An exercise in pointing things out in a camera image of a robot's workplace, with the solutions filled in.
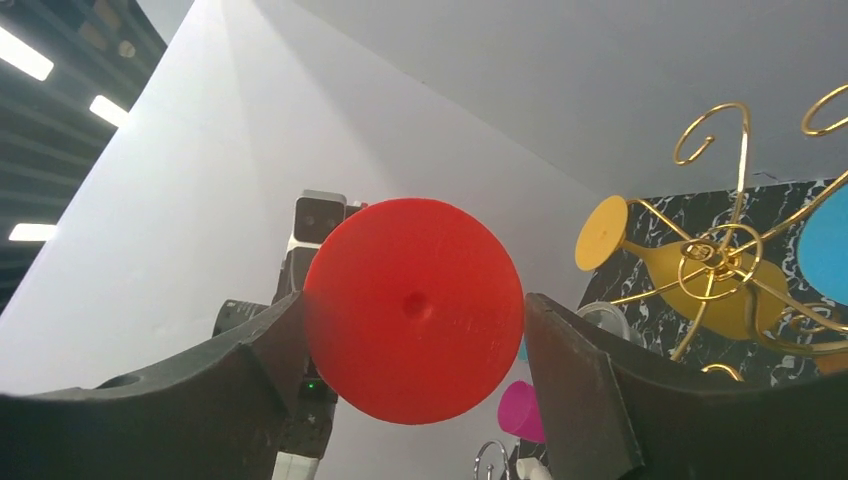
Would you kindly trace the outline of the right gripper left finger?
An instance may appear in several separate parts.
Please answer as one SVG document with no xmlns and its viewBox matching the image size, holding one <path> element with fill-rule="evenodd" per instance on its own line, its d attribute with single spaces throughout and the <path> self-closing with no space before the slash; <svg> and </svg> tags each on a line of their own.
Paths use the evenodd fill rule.
<svg viewBox="0 0 848 480">
<path fill-rule="evenodd" d="M 308 364 L 303 301 L 95 389 L 1 398 L 5 479 L 268 479 Z"/>
</svg>

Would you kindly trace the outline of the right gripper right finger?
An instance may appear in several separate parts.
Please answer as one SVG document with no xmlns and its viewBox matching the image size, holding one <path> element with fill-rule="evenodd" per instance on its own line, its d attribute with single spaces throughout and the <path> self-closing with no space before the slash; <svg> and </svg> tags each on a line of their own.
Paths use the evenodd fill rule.
<svg viewBox="0 0 848 480">
<path fill-rule="evenodd" d="M 847 376 L 761 388 L 602 330 L 543 294 L 525 339 L 556 479 L 843 479 Z"/>
</svg>

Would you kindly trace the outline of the pink wine glass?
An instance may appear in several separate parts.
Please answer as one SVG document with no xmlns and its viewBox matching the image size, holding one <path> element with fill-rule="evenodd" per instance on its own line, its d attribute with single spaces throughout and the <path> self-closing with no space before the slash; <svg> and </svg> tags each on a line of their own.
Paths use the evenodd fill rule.
<svg viewBox="0 0 848 480">
<path fill-rule="evenodd" d="M 533 443 L 546 441 L 534 386 L 525 381 L 511 383 L 503 392 L 497 409 L 502 431 Z"/>
</svg>

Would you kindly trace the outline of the yellow orange wine glass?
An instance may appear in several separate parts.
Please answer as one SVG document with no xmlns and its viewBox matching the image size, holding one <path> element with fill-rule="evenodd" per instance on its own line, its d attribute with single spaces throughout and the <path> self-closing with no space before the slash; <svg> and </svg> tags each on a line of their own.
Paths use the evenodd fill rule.
<svg viewBox="0 0 848 480">
<path fill-rule="evenodd" d="M 630 207 L 639 205 L 680 238 L 657 247 L 627 239 Z M 615 299 L 625 305 L 660 297 L 698 330 L 702 327 L 731 340 L 752 335 L 740 318 L 745 303 L 754 301 L 754 320 L 772 327 L 778 322 L 789 296 L 782 269 L 765 258 L 764 238 L 738 222 L 716 226 L 695 236 L 687 233 L 656 206 L 645 200 L 613 195 L 589 215 L 577 239 L 574 258 L 579 269 L 595 270 L 618 250 L 637 256 L 647 269 L 652 288 Z"/>
</svg>

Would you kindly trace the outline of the red wine glass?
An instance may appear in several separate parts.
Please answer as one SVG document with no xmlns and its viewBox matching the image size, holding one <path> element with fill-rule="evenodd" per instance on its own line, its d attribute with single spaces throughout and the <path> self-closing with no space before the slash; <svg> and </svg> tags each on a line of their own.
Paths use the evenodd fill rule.
<svg viewBox="0 0 848 480">
<path fill-rule="evenodd" d="M 523 289 L 505 247 L 448 203 L 370 205 L 319 248 L 303 289 L 318 374 L 376 419 L 423 425 L 485 400 L 510 370 Z"/>
</svg>

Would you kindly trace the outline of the teal blue wine glass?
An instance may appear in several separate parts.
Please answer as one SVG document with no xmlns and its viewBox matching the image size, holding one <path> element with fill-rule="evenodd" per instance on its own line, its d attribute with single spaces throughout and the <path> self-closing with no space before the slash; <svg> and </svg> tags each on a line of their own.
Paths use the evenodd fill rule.
<svg viewBox="0 0 848 480">
<path fill-rule="evenodd" d="M 522 362 L 528 362 L 528 352 L 525 339 L 522 339 L 520 342 L 517 359 Z"/>
</svg>

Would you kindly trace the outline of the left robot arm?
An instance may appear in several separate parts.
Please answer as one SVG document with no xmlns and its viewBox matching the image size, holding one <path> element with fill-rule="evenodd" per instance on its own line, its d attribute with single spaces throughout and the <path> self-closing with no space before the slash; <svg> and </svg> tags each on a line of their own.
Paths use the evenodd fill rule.
<svg viewBox="0 0 848 480">
<path fill-rule="evenodd" d="M 303 288 L 317 251 L 316 244 L 295 243 L 288 247 L 273 297 L 275 302 Z M 337 402 L 338 395 L 310 362 L 300 385 L 298 408 L 287 417 L 283 427 L 274 479 L 315 477 L 329 443 Z"/>
</svg>

